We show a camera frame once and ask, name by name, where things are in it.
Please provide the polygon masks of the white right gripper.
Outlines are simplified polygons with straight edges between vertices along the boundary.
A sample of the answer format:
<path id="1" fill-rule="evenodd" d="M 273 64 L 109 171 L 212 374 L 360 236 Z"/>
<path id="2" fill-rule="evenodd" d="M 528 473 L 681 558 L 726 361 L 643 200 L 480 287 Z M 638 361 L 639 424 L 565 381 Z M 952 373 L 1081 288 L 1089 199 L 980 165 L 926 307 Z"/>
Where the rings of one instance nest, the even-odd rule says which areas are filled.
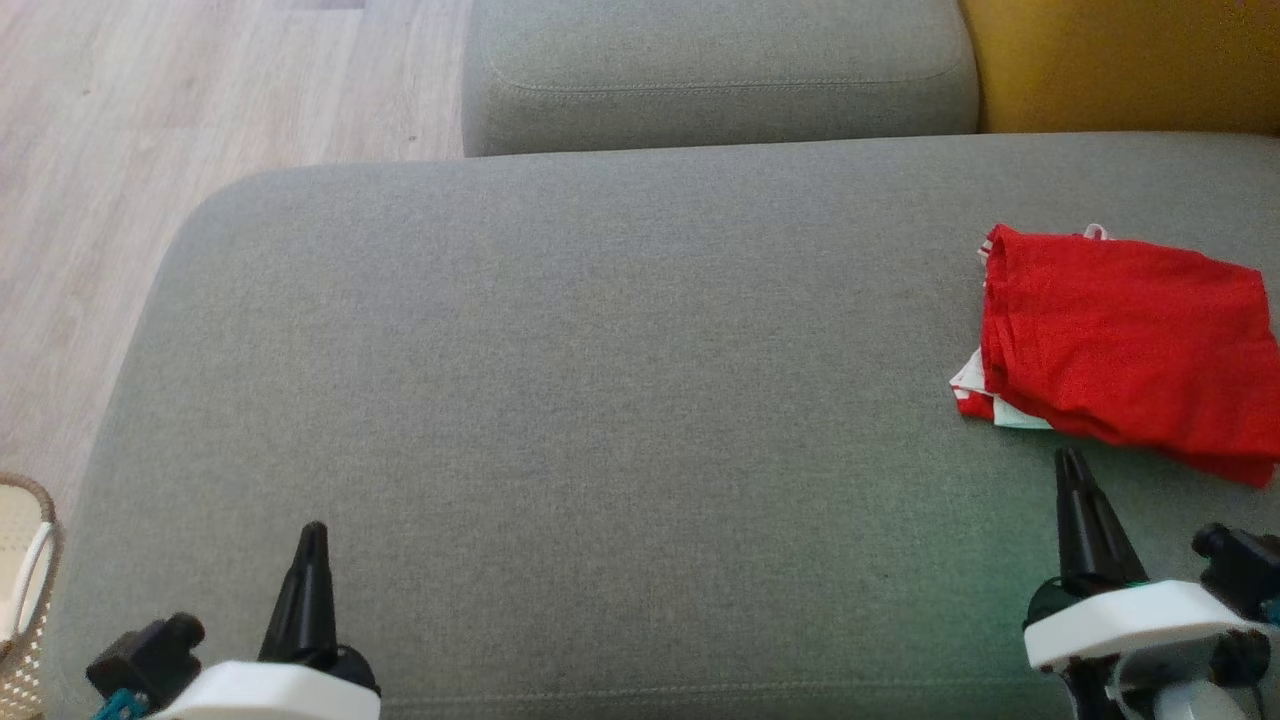
<path id="1" fill-rule="evenodd" d="M 1059 448 L 1053 460 L 1059 575 L 1082 601 L 1025 628 L 1030 667 L 1060 673 L 1074 659 L 1126 656 L 1230 632 L 1271 637 L 1270 625 L 1244 619 L 1197 583 L 1146 584 L 1149 575 L 1084 454 Z"/>

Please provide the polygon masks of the red Bulls 23 jersey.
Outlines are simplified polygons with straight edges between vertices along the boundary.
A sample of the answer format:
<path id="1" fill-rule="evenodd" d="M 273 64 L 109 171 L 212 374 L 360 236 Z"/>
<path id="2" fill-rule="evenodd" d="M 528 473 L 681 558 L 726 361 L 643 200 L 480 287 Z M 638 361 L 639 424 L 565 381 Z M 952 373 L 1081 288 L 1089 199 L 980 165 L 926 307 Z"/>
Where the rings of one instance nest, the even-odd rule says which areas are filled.
<path id="1" fill-rule="evenodd" d="M 1254 488 L 1280 469 L 1280 340 L 1260 272 L 1108 236 L 996 225 L 986 387 L 1052 430 Z"/>

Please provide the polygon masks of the grey sofa seat cushion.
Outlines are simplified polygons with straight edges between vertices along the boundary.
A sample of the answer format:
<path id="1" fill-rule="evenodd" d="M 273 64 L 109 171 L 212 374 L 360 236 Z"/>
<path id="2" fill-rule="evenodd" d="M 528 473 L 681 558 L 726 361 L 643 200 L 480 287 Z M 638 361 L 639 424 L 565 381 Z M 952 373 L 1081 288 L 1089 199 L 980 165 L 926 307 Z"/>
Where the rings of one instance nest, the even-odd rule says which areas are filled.
<path id="1" fill-rule="evenodd" d="M 957 0 L 475 0 L 470 158 L 972 135 Z"/>

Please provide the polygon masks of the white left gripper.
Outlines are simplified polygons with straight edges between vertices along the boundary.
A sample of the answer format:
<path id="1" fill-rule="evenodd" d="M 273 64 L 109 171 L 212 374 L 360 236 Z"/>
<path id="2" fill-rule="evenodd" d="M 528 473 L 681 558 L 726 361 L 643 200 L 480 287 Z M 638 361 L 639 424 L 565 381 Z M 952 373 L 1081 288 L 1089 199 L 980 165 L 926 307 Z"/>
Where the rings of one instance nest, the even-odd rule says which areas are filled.
<path id="1" fill-rule="evenodd" d="M 271 611 L 259 661 L 202 664 L 150 720 L 380 720 L 366 676 L 339 676 L 328 528 L 306 524 Z"/>

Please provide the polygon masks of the yellow sofa backrest cushion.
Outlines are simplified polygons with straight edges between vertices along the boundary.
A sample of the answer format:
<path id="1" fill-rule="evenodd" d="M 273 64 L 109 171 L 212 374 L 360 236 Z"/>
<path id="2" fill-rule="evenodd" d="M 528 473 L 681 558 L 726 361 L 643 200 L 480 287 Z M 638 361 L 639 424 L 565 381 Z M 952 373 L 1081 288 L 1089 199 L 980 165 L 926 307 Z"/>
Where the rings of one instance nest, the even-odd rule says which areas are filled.
<path id="1" fill-rule="evenodd" d="M 1280 0 L 960 0 L 988 133 L 1280 136 Z"/>

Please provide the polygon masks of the cream perforated laundry basket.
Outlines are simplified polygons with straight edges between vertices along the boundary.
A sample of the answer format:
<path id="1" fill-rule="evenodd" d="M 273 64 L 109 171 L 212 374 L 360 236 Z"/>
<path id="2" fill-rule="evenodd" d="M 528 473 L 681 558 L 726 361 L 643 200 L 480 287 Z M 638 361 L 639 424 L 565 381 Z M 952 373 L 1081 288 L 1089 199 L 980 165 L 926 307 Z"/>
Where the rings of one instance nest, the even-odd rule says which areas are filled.
<path id="1" fill-rule="evenodd" d="M 51 495 L 0 471 L 0 720 L 42 720 L 40 643 L 56 559 Z"/>

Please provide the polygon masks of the large grey sofa ottoman cushion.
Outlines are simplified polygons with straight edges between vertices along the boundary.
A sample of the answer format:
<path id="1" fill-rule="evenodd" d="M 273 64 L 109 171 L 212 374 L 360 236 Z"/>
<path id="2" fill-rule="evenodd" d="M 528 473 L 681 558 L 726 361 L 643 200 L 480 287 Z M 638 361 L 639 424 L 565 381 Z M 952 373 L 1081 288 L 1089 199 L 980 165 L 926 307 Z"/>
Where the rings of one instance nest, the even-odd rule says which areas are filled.
<path id="1" fill-rule="evenodd" d="M 312 167 L 160 265 L 41 662 L 257 655 L 301 528 L 385 720 L 1070 720 L 1021 621 L 1064 438 L 961 419 L 998 223 L 1263 273 L 1280 140 L 965 135 Z"/>

